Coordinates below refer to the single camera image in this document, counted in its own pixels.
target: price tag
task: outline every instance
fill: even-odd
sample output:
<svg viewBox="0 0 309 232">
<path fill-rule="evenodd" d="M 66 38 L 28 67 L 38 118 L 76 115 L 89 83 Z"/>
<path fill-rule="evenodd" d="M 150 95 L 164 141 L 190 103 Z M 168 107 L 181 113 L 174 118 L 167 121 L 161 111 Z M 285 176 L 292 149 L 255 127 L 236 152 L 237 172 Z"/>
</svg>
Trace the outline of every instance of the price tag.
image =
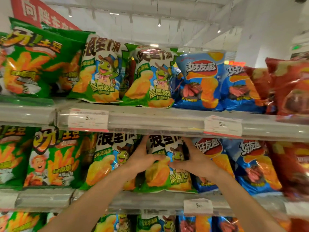
<svg viewBox="0 0 309 232">
<path fill-rule="evenodd" d="M 14 209 L 17 197 L 18 193 L 0 193 L 0 209 Z"/>
<path fill-rule="evenodd" d="M 284 206 L 286 214 L 289 216 L 309 216 L 309 202 L 285 202 Z"/>
<path fill-rule="evenodd" d="M 214 208 L 209 199 L 185 199 L 183 212 L 185 214 L 213 214 Z"/>
<path fill-rule="evenodd" d="M 108 111 L 72 108 L 68 125 L 70 130 L 108 132 Z"/>
<path fill-rule="evenodd" d="M 243 127 L 241 119 L 230 119 L 219 116 L 209 116 L 204 121 L 204 133 L 216 136 L 241 138 Z"/>
</svg>

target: white column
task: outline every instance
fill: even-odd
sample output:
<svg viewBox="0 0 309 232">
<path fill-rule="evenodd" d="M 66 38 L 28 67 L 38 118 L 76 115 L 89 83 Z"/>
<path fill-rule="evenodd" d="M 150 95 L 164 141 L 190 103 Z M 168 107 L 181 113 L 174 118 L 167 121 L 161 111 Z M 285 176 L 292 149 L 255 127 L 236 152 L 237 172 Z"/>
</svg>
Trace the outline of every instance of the white column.
<svg viewBox="0 0 309 232">
<path fill-rule="evenodd" d="M 295 0 L 249 0 L 235 61 L 266 67 L 265 58 L 290 58 L 303 4 Z"/>
<path fill-rule="evenodd" d="M 0 32 L 10 32 L 9 16 L 13 17 L 11 0 L 0 0 Z"/>
</svg>

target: hand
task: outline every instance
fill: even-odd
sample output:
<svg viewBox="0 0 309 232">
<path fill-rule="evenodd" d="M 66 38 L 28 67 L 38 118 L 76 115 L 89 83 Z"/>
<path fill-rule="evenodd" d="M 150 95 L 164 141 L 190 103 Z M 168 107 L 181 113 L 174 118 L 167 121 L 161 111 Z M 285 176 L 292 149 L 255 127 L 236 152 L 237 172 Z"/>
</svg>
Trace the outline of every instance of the hand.
<svg viewBox="0 0 309 232">
<path fill-rule="evenodd" d="M 143 137 L 135 152 L 124 164 L 129 169 L 131 179 L 135 178 L 138 173 L 149 168 L 156 160 L 164 160 L 166 157 L 165 155 L 147 154 L 146 143 L 148 138 L 149 135 Z"/>
<path fill-rule="evenodd" d="M 182 162 L 171 162 L 169 166 L 173 169 L 186 170 L 198 177 L 207 178 L 207 180 L 215 183 L 216 177 L 222 169 L 197 149 L 190 138 L 182 137 L 182 140 L 189 149 L 190 159 Z"/>
</svg>

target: person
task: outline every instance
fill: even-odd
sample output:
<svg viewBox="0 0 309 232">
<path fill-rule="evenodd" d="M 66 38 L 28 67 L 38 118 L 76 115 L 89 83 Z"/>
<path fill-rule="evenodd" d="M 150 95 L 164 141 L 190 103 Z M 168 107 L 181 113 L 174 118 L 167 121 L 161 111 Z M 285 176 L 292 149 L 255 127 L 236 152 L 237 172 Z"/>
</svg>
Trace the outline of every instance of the person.
<svg viewBox="0 0 309 232">
<path fill-rule="evenodd" d="M 153 162 L 165 158 L 164 155 L 147 155 L 148 138 L 149 136 L 143 137 L 141 144 L 125 164 L 95 184 L 40 232 L 90 232 L 98 219 L 106 214 L 109 204 L 127 181 L 145 171 Z M 189 149 L 189 160 L 172 162 L 169 164 L 171 168 L 186 170 L 215 183 L 246 232 L 285 231 L 229 173 L 200 152 L 190 138 L 183 137 L 182 139 Z"/>
</svg>

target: forearm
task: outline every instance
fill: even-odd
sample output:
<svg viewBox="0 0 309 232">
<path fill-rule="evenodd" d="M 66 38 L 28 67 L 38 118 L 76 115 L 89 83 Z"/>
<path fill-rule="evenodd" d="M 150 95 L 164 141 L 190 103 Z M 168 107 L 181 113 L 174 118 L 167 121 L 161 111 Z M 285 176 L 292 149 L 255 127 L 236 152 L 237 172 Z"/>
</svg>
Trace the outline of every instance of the forearm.
<svg viewBox="0 0 309 232">
<path fill-rule="evenodd" d="M 214 181 L 245 231 L 284 232 L 285 230 L 249 193 L 225 172 Z"/>
<path fill-rule="evenodd" d="M 123 185 L 131 179 L 126 165 L 116 168 L 77 201 L 49 222 L 40 232 L 90 232 Z"/>
</svg>

